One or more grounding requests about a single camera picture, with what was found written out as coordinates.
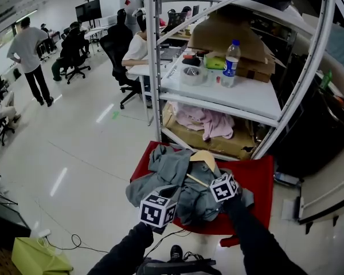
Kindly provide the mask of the green tissue pack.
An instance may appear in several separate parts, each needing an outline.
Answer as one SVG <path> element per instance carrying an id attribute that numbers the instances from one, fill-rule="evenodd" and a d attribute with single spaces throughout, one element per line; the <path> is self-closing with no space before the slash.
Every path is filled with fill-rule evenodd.
<path id="1" fill-rule="evenodd" d="M 204 66 L 207 69 L 224 70 L 225 58 L 219 56 L 213 56 L 210 53 L 204 55 Z"/>

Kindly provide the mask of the wooden clothes hanger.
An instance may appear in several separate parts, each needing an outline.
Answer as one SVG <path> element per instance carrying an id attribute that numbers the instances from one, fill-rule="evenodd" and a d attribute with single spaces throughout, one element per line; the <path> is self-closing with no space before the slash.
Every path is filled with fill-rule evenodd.
<path id="1" fill-rule="evenodd" d="M 209 151 L 207 150 L 200 150 L 195 152 L 191 157 L 190 157 L 190 162 L 205 162 L 207 167 L 214 172 L 215 171 L 215 167 L 216 167 L 216 163 L 215 163 L 215 159 L 213 154 L 211 154 Z M 186 174 L 186 176 L 192 180 L 194 180 L 195 182 L 199 183 L 200 185 L 209 188 L 209 185 L 202 182 L 201 180 L 195 178 L 194 176 L 190 175 L 190 174 Z"/>

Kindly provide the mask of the person's right forearm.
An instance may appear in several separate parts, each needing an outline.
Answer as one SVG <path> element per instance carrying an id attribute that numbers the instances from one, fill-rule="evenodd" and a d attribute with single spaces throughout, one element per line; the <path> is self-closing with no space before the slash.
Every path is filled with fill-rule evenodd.
<path id="1" fill-rule="evenodd" d="M 274 235 L 235 196 L 223 203 L 240 241 L 247 275 L 307 275 L 292 262 Z"/>

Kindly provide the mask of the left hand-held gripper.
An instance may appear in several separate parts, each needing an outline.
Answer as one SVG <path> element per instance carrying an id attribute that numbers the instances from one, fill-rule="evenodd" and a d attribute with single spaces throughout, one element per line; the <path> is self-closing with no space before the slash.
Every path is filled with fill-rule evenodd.
<path id="1" fill-rule="evenodd" d="M 165 227 L 175 217 L 180 193 L 177 185 L 157 187 L 141 200 L 139 220 L 152 227 Z"/>

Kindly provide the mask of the pink cloth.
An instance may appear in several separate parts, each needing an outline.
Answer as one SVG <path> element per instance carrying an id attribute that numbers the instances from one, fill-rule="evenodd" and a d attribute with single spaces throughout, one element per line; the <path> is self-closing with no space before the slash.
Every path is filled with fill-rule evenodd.
<path id="1" fill-rule="evenodd" d="M 233 137 L 235 123 L 231 115 L 176 101 L 168 103 L 177 123 L 193 131 L 203 131 L 204 141 L 220 136 L 225 139 Z"/>

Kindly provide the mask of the clear plastic water bottle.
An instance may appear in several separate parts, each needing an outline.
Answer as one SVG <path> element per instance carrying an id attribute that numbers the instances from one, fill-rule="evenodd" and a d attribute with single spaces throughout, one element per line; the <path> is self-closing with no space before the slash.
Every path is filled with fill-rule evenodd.
<path id="1" fill-rule="evenodd" d="M 221 85 L 231 88 L 234 85 L 236 70 L 241 57 L 240 41 L 232 40 L 232 44 L 226 51 L 225 67 L 222 72 Z"/>

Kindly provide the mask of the person's black shoe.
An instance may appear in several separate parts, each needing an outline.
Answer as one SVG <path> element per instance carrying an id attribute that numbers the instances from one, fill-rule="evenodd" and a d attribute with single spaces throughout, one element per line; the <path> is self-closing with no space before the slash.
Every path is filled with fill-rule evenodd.
<path id="1" fill-rule="evenodd" d="M 174 263 L 180 263 L 183 262 L 183 251 L 182 248 L 179 245 L 173 245 L 170 250 L 170 260 L 169 262 Z"/>

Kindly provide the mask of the person's left forearm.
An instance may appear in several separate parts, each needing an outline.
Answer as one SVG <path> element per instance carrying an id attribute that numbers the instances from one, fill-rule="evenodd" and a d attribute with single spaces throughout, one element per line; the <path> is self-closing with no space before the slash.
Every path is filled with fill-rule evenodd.
<path id="1" fill-rule="evenodd" d="M 145 250 L 153 242 L 151 227 L 139 222 L 87 275 L 133 275 L 143 262 Z"/>

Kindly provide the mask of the black tape roll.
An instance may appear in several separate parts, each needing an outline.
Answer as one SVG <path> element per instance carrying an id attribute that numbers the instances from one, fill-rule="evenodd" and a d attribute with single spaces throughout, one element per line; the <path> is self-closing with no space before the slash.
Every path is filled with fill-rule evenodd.
<path id="1" fill-rule="evenodd" d="M 182 63 L 185 65 L 199 67 L 201 65 L 201 60 L 198 57 L 184 58 Z"/>

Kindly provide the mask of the clear tape roll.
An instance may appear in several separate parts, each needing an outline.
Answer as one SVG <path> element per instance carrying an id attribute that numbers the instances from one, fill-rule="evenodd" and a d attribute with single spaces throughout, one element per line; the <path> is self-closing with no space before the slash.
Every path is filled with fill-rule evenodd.
<path id="1" fill-rule="evenodd" d="M 188 86 L 199 86 L 205 84 L 208 79 L 206 68 L 197 66 L 183 66 L 180 70 L 179 81 Z"/>

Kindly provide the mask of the black television screen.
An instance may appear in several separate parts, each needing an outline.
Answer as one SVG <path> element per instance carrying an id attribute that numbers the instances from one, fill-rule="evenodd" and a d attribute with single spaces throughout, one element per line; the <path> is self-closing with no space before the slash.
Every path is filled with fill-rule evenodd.
<path id="1" fill-rule="evenodd" d="M 93 0 L 76 6 L 76 17 L 80 22 L 93 21 L 102 18 L 100 0 Z"/>

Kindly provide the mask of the open laptop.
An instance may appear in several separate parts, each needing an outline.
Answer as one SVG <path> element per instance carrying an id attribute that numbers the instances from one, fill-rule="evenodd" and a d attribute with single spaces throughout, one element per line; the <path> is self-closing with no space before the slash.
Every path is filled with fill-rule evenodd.
<path id="1" fill-rule="evenodd" d="M 175 58 L 178 58 L 186 49 L 186 46 L 174 47 L 169 46 L 168 48 L 162 48 L 160 51 L 160 60 L 166 62 L 173 62 Z"/>

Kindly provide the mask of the green bottle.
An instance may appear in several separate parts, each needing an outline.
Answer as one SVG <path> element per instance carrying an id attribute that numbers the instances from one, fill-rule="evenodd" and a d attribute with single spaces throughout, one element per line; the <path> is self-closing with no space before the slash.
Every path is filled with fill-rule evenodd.
<path id="1" fill-rule="evenodd" d="M 329 71 L 323 75 L 322 81 L 320 83 L 320 88 L 322 88 L 323 90 L 326 90 L 329 83 L 331 83 L 332 81 L 332 77 L 333 77 L 332 71 L 331 69 L 329 69 Z"/>

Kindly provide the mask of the yellow-green box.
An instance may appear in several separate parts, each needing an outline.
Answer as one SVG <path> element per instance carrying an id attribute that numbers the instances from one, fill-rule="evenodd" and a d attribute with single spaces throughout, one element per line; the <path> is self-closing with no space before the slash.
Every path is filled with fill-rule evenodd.
<path id="1" fill-rule="evenodd" d="M 41 239 L 15 238 L 11 260 L 22 275 L 71 275 L 73 271 L 66 255 L 57 254 Z"/>

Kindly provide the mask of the black office chair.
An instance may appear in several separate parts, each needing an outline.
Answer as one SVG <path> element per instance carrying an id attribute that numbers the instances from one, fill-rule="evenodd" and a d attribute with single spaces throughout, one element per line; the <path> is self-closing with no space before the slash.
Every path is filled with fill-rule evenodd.
<path id="1" fill-rule="evenodd" d="M 71 72 L 65 73 L 67 84 L 70 84 L 77 74 L 85 78 L 84 69 L 91 70 L 89 65 L 83 66 L 88 58 L 88 53 L 85 51 L 85 41 L 84 33 L 80 31 L 78 26 L 73 26 L 63 42 L 62 51 L 65 65 L 67 68 L 73 69 Z"/>
<path id="2" fill-rule="evenodd" d="M 133 38 L 132 31 L 126 26 L 127 13 L 120 9 L 116 15 L 116 24 L 107 30 L 107 35 L 100 39 L 100 46 L 112 62 L 112 76 L 121 87 L 121 92 L 130 93 L 120 102 L 120 109 L 124 109 L 124 103 L 133 96 L 141 93 L 140 82 L 127 77 L 127 69 L 122 65 L 124 55 Z"/>
<path id="3" fill-rule="evenodd" d="M 8 117 L 2 117 L 2 118 L 0 118 L 0 143 L 2 146 L 5 145 L 5 137 L 6 137 L 8 132 L 14 134 L 15 129 L 12 127 L 9 127 L 9 118 Z"/>

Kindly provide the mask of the brown cardboard tray box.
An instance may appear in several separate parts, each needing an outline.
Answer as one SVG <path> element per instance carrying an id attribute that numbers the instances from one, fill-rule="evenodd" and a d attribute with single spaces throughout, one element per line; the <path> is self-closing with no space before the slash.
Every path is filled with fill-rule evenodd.
<path id="1" fill-rule="evenodd" d="M 204 140 L 202 138 L 203 130 L 194 131 L 178 124 L 170 104 L 166 104 L 163 109 L 164 127 L 190 147 L 197 150 L 209 150 L 216 154 L 230 156 L 240 160 L 247 160 L 256 149 L 256 143 L 248 129 L 251 122 L 238 117 L 235 117 L 233 120 L 235 126 L 233 127 L 233 136 L 230 139 L 219 136 Z"/>

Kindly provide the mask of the black cabinet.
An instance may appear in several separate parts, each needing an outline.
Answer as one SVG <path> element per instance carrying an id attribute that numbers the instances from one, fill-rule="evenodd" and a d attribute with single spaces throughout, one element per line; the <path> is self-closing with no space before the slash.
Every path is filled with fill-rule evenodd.
<path id="1" fill-rule="evenodd" d="M 30 237 L 31 229 L 17 211 L 18 204 L 0 194 L 0 247 L 12 250 L 17 237 Z"/>

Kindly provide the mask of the dark grey jacket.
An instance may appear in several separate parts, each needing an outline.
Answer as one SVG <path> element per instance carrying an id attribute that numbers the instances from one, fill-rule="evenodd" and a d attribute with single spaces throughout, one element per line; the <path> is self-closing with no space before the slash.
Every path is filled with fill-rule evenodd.
<path id="1" fill-rule="evenodd" d="M 139 208 L 141 200 L 157 187 L 177 185 L 181 193 L 174 218 L 179 218 L 183 225 L 213 221 L 222 212 L 224 201 L 215 201 L 210 184 L 224 173 L 233 173 L 218 167 L 212 172 L 205 162 L 190 162 L 192 155 L 193 152 L 189 150 L 174 151 L 172 147 L 158 145 L 149 156 L 149 174 L 131 181 L 126 188 L 129 202 Z M 186 174 L 208 184 L 209 188 L 188 178 Z M 241 198 L 244 206 L 253 205 L 254 194 L 251 191 L 239 185 L 236 195 Z"/>

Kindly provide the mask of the white metal shelf rack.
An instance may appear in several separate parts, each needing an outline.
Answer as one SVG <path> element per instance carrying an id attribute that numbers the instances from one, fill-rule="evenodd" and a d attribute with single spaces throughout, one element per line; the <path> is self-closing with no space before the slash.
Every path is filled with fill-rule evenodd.
<path id="1" fill-rule="evenodd" d="M 192 19 L 175 27 L 165 35 L 159 33 L 159 7 L 161 0 L 144 0 L 146 5 L 147 18 L 147 42 L 149 56 L 149 76 L 151 84 L 151 98 L 153 103 L 154 121 L 156 125 L 157 139 L 159 141 L 165 136 L 170 140 L 170 145 L 176 148 L 183 148 L 196 152 L 197 149 L 189 146 L 175 133 L 163 126 L 163 113 L 161 111 L 161 100 L 176 101 L 189 104 L 195 107 L 206 108 L 212 111 L 227 113 L 242 119 L 252 120 L 270 126 L 263 141 L 255 149 L 252 159 L 262 158 L 276 139 L 280 136 L 288 122 L 292 119 L 299 104 L 302 102 L 312 80 L 318 70 L 320 61 L 323 57 L 331 26 L 333 24 L 333 15 L 335 9 L 335 0 L 322 0 L 320 16 L 316 28 L 311 27 L 305 22 L 296 19 L 293 16 L 285 16 L 282 11 L 278 11 L 267 5 L 250 0 L 207 0 L 210 1 L 210 7 L 197 14 Z M 161 72 L 160 62 L 160 44 L 174 35 L 179 29 L 190 25 L 191 23 L 206 17 L 210 13 L 226 6 L 236 5 L 251 10 L 257 15 L 268 18 L 272 21 L 286 25 L 287 27 L 304 31 L 312 36 L 308 50 L 307 60 L 303 70 L 283 108 L 275 111 L 273 116 L 265 115 L 270 110 L 269 105 L 273 104 L 275 108 L 279 106 L 278 101 L 269 95 L 264 95 L 263 100 L 259 101 L 249 96 L 246 99 L 234 96 L 234 101 L 228 103 L 219 99 L 224 95 L 222 89 L 205 89 L 201 92 L 192 91 L 188 95 L 180 95 L 170 88 L 163 87 L 161 81 L 176 70 L 176 64 L 172 64 L 169 70 Z"/>

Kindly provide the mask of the large flat cardboard box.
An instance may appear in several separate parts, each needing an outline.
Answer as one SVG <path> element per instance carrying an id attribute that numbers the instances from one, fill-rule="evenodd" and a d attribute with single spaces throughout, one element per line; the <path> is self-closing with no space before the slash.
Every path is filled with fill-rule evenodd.
<path id="1" fill-rule="evenodd" d="M 240 41 L 241 57 L 236 70 L 237 76 L 268 83 L 277 66 L 285 67 L 251 29 L 248 21 L 217 13 L 194 28 L 187 47 L 225 58 L 232 40 Z"/>

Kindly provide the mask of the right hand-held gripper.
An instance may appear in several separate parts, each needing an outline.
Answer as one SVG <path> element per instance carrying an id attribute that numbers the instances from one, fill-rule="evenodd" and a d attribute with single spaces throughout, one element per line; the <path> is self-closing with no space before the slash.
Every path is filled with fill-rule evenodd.
<path id="1" fill-rule="evenodd" d="M 234 197 L 239 189 L 233 174 L 224 173 L 220 178 L 213 180 L 210 191 L 216 202 L 222 202 Z"/>

